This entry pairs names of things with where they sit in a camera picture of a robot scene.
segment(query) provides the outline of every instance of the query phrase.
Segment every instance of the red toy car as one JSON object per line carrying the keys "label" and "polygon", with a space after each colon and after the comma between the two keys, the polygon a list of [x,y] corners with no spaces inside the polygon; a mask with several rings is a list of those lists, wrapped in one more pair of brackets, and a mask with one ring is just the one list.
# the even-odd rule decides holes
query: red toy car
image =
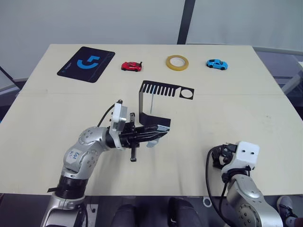
{"label": "red toy car", "polygon": [[141,71],[142,69],[142,62],[136,63],[136,62],[124,62],[121,66],[122,70],[129,70],[129,71]]}

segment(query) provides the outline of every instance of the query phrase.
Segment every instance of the black pants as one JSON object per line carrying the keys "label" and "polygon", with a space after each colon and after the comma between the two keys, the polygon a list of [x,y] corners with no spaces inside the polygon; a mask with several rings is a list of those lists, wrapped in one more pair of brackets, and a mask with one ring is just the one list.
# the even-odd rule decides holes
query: black pants
{"label": "black pants", "polygon": [[[131,204],[122,205],[117,210],[111,227],[138,227],[136,208]],[[167,214],[169,227],[203,227],[197,212],[190,202],[170,198]]]}

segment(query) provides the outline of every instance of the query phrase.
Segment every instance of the shoe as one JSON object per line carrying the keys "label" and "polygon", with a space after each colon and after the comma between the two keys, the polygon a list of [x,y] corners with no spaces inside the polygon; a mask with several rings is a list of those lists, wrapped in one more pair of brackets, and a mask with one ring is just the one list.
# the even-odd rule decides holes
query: shoe
{"label": "shoe", "polygon": [[284,225],[288,217],[298,217],[293,213],[293,202],[289,196],[281,196],[276,202],[276,207]]}

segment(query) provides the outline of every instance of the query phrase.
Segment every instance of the blue toy car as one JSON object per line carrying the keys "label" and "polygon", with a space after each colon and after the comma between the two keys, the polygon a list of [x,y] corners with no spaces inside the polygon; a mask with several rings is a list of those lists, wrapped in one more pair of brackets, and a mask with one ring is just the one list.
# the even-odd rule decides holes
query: blue toy car
{"label": "blue toy car", "polygon": [[221,61],[220,59],[211,59],[206,62],[206,65],[209,68],[216,68],[220,70],[226,70],[228,65],[226,62]]}

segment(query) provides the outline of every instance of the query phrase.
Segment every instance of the toy car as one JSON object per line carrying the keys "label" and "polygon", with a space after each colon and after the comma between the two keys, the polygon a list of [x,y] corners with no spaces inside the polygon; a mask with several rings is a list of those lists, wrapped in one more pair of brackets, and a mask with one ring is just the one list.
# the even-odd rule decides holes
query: toy car
{"label": "toy car", "polygon": [[209,68],[216,68],[220,70],[226,70],[228,65],[226,62],[221,61],[220,59],[211,59],[206,62],[206,65]]}
{"label": "toy car", "polygon": [[124,62],[121,66],[122,70],[128,70],[128,71],[141,71],[142,69],[142,62],[136,63],[136,62]]}

